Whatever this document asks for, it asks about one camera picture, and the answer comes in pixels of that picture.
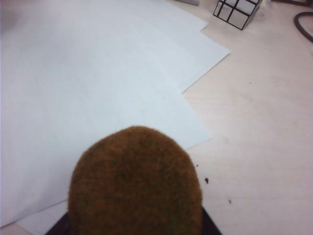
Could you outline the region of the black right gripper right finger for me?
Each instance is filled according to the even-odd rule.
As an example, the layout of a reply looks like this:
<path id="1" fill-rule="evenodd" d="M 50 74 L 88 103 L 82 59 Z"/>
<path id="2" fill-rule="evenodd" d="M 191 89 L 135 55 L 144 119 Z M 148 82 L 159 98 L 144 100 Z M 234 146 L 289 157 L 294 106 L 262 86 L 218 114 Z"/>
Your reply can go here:
<path id="1" fill-rule="evenodd" d="M 222 235 L 204 207 L 202 207 L 201 235 Z"/>

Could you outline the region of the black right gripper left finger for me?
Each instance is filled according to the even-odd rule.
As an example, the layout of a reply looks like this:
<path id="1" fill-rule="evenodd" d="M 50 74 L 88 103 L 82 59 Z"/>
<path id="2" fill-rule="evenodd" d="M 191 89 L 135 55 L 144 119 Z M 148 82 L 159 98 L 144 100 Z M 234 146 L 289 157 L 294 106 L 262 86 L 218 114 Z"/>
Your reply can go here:
<path id="1" fill-rule="evenodd" d="M 45 235 L 70 235 L 68 213 L 66 212 Z"/>

